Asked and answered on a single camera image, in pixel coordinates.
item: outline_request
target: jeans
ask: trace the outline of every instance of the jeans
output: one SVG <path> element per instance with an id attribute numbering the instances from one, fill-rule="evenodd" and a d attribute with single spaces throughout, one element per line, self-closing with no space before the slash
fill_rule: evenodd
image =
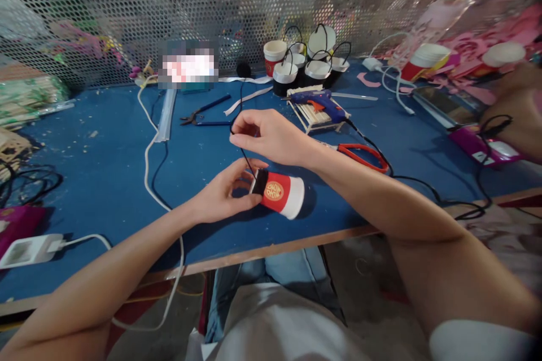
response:
<path id="1" fill-rule="evenodd" d="M 224 336 L 224 325 L 237 289 L 243 285 L 275 282 L 319 303 L 344 323 L 339 300 L 331 287 L 318 247 L 257 259 L 216 271 L 205 343 Z"/>

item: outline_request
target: red-handled scissors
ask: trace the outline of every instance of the red-handled scissors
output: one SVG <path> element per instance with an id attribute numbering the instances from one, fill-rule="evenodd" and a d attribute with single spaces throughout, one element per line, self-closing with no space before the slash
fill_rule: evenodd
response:
<path id="1" fill-rule="evenodd" d="M 382 157 L 382 155 L 380 155 L 378 153 L 378 151 L 375 151 L 374 149 L 368 147 L 368 146 L 365 146 L 365 145 L 361 145 L 361 144 L 339 144 L 337 146 L 332 146 L 330 144 L 327 144 L 327 143 L 322 143 L 324 144 L 325 146 L 329 147 L 329 148 L 333 148 L 333 149 L 336 149 L 337 151 L 339 152 L 342 152 L 343 154 L 345 154 L 346 156 L 352 158 L 354 161 L 356 162 L 359 162 L 360 164 L 362 165 L 365 165 L 365 166 L 368 166 L 369 168 L 371 169 L 374 169 L 375 171 L 378 171 L 380 173 L 387 173 L 388 170 L 390 169 L 390 166 L 388 165 L 388 163 L 384 160 L 384 158 Z M 368 163 L 367 161 L 365 161 L 364 159 L 362 159 L 360 156 L 356 155 L 355 153 L 353 153 L 351 150 L 352 149 L 360 149 L 362 151 L 367 151 L 369 152 L 370 154 L 372 154 L 373 156 L 375 156 L 377 159 L 378 159 L 378 162 L 380 163 L 380 166 L 381 168 L 377 167 L 377 166 L 374 166 L 370 163 Z"/>

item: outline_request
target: blue hot glue gun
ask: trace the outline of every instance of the blue hot glue gun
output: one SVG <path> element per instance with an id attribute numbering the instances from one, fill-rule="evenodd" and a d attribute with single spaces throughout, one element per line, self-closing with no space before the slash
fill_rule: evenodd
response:
<path id="1" fill-rule="evenodd" d="M 292 93 L 283 100 L 291 100 L 296 104 L 312 104 L 315 112 L 327 113 L 331 117 L 331 122 L 335 124 L 346 120 L 344 110 L 332 101 L 330 90 L 308 90 Z"/>

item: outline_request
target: table edge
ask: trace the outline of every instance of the table edge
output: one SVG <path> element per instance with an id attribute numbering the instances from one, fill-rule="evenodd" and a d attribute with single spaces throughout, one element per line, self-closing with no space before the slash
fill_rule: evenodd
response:
<path id="1" fill-rule="evenodd" d="M 524 191 L 510 193 L 508 195 L 498 196 L 493 198 L 494 204 L 507 203 L 514 200 L 525 199 L 527 197 L 533 197 L 542 195 L 542 187 L 530 188 Z M 472 207 L 468 206 L 451 206 L 445 208 L 448 213 L 454 215 L 460 214 L 461 211 L 472 210 Z M 301 248 L 307 248 L 315 245 L 335 243 L 347 238 L 368 236 L 372 234 L 378 234 L 379 230 L 370 224 L 366 224 L 360 227 L 348 228 L 346 230 L 334 231 L 331 233 L 321 234 L 318 236 L 307 237 L 300 240 L 289 241 L 287 243 L 269 245 L 261 248 L 256 248 L 249 251 L 243 251 L 236 254 L 230 254 L 220 258 L 208 259 L 206 261 L 200 261 L 197 263 L 189 264 L 185 267 L 183 276 L 197 274 L 199 272 L 205 272 L 222 268 L 225 266 L 235 265 L 241 262 L 250 261 L 253 259 L 260 259 L 283 252 L 292 252 Z M 177 273 L 178 267 L 166 271 L 153 272 L 147 274 L 141 280 L 141 284 L 149 284 L 160 282 L 163 280 L 172 279 Z M 0 303 L 0 317 L 7 316 L 14 313 L 19 313 L 27 310 L 36 309 L 39 305 L 45 302 L 49 295 L 35 296 L 32 298 L 26 298 L 13 302 Z"/>

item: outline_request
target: blue table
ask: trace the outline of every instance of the blue table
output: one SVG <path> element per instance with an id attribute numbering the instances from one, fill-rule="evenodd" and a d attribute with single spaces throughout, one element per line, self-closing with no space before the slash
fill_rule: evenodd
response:
<path id="1" fill-rule="evenodd" d="M 392 93 L 364 86 L 356 78 L 364 69 L 353 63 L 334 89 L 377 96 L 379 100 L 337 101 L 352 114 L 360 130 L 379 145 L 396 174 L 430 182 L 445 199 L 481 199 L 474 180 L 476 163 L 446 137 L 444 128 L 414 100 L 405 101 L 416 111 L 415 116 L 408 116 Z M 379 81 L 379 74 L 374 72 L 366 77 Z M 228 127 L 178 125 L 179 117 L 229 93 L 231 100 L 204 113 L 205 120 L 223 121 L 223 110 L 239 98 L 240 85 L 217 83 L 207 93 L 177 95 L 171 139 L 167 144 L 155 144 L 149 155 L 150 178 L 169 205 L 182 204 L 241 157 L 239 149 L 228 141 Z M 268 86 L 247 83 L 243 94 Z M 164 214 L 143 186 L 143 151 L 154 130 L 137 102 L 137 91 L 136 86 L 88 90 L 77 98 L 75 108 L 45 117 L 21 131 L 45 144 L 31 163 L 54 164 L 64 175 L 64 183 L 45 199 L 46 206 L 54 208 L 47 234 L 71 234 L 75 239 L 99 233 L 115 245 Z M 154 104 L 152 116 L 158 122 L 162 98 L 156 86 L 147 88 L 142 99 L 149 109 Z M 272 92 L 246 102 L 244 107 L 277 109 L 300 126 L 291 108 Z M 327 131 L 316 138 L 335 145 L 360 142 L 346 126 L 340 134 Z M 288 221 L 261 206 L 216 224 L 193 228 L 184 238 L 190 272 L 363 233 L 364 220 L 319 177 L 302 168 L 272 164 L 271 169 L 305 180 L 307 200 L 312 204 L 302 218 Z M 486 169 L 483 174 L 483 183 L 492 196 L 535 188 L 541 181 L 522 162 L 498 171 Z M 429 196 L 429 191 L 419 184 L 412 186 Z M 14 311 L 10 309 L 32 308 L 36 305 L 32 298 L 51 293 L 103 252 L 99 241 L 90 240 L 65 250 L 51 262 L 1 273 L 0 315 Z M 178 259 L 179 247 L 174 244 L 152 270 L 170 270 Z M 10 298 L 13 303 L 4 303 Z"/>

